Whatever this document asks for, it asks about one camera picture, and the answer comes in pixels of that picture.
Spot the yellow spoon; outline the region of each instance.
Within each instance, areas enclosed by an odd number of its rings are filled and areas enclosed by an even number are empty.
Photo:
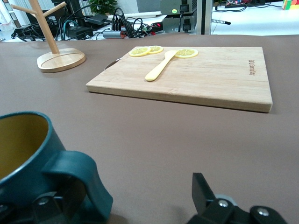
[[[177,50],[167,51],[165,53],[165,59],[145,76],[145,80],[148,82],[151,82],[151,81],[154,81],[156,78],[158,78],[158,76],[163,71],[165,66],[168,64],[168,62],[173,58],[173,56],[176,53],[177,53]]]

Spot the brown tabletop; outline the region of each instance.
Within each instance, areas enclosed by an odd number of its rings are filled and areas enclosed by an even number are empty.
[[[98,165],[114,198],[113,224],[183,224],[196,209],[192,174],[249,211],[264,205],[289,224],[299,209],[299,36],[164,34],[143,39],[63,41],[86,61],[45,74],[45,42],[1,42],[0,114],[47,114],[67,150]],[[89,93],[85,84],[135,46],[263,47],[269,114]]]

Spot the bamboo cutting board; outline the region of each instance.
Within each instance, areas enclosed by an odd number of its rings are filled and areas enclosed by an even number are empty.
[[[192,47],[193,58],[173,58],[153,82],[144,77],[168,50],[122,59],[86,84],[90,92],[238,110],[269,112],[272,97],[261,47]]]

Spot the white wall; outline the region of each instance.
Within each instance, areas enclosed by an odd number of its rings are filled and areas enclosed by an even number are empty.
[[[117,0],[117,5],[124,13],[138,13],[136,0]]]

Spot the potted plant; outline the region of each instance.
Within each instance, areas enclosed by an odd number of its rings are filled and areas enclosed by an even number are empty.
[[[99,7],[99,6],[90,7],[92,13],[101,14],[101,15],[106,15],[106,14],[113,15],[117,5],[117,0],[88,0],[88,2],[92,5],[104,6],[104,7]]]

